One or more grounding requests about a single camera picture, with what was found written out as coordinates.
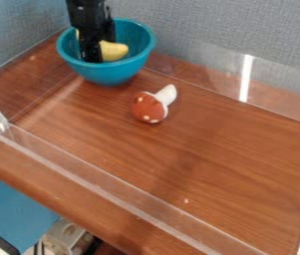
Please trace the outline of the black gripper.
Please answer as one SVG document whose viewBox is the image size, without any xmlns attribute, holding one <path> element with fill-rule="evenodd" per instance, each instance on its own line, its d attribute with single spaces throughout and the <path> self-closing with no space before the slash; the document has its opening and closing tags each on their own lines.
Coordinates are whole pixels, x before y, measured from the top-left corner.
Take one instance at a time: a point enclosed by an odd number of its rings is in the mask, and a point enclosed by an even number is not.
<svg viewBox="0 0 300 255">
<path fill-rule="evenodd" d="M 82 58 L 89 63 L 104 61 L 100 42 L 117 42 L 116 21 L 106 0 L 66 0 L 71 26 L 79 30 Z"/>
</svg>

